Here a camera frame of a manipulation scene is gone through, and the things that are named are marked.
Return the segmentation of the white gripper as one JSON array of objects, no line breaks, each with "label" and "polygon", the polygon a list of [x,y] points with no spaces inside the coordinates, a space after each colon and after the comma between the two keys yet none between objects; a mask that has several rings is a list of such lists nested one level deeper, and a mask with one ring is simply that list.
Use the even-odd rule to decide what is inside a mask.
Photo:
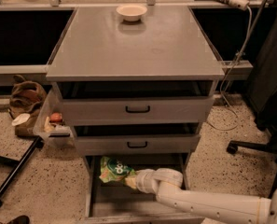
[{"label": "white gripper", "polygon": [[158,193],[160,182],[180,188],[183,183],[183,175],[174,169],[159,168],[158,170],[140,170],[137,176],[132,175],[125,178],[125,185],[131,189],[139,189],[144,193],[152,194]]}]

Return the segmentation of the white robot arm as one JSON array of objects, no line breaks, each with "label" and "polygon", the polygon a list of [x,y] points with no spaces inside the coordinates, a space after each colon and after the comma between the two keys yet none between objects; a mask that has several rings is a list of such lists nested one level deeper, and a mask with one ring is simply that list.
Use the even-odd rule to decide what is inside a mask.
[{"label": "white robot arm", "polygon": [[185,213],[226,224],[277,224],[277,190],[272,197],[183,190],[183,175],[173,169],[144,169],[125,177],[131,188],[152,193],[156,200]]}]

